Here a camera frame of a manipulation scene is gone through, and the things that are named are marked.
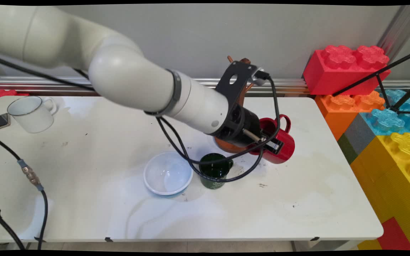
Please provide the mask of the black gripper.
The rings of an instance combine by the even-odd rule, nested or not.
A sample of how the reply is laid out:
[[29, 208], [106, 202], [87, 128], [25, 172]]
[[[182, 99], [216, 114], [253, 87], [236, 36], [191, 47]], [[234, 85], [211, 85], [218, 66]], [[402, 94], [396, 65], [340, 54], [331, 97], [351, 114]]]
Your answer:
[[[237, 147], [247, 147], [261, 139], [260, 120], [248, 109], [234, 106], [213, 136]], [[283, 146], [283, 141], [273, 138], [263, 148], [273, 155], [278, 155]]]

